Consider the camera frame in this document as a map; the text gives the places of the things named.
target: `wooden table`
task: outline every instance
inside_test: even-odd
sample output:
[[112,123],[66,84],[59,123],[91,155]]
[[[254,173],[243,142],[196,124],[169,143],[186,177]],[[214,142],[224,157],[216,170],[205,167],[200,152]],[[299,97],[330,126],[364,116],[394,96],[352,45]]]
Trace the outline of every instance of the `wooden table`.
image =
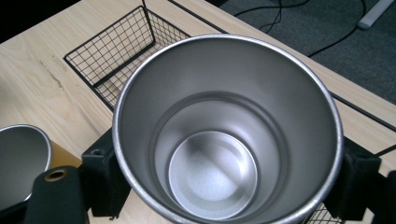
[[[216,34],[191,14],[166,0],[147,6],[189,35]],[[396,126],[396,105],[346,80],[330,69],[243,23],[204,0],[176,0],[230,34],[256,37],[299,58],[328,89],[364,111]],[[111,127],[112,112],[65,63],[63,57],[137,6],[139,0],[82,0],[0,45],[0,128],[29,123],[80,157]],[[345,136],[377,153],[396,145],[396,132],[336,101]],[[382,156],[380,172],[396,169],[396,152]],[[91,223],[167,223],[134,192],[120,218],[92,217]]]

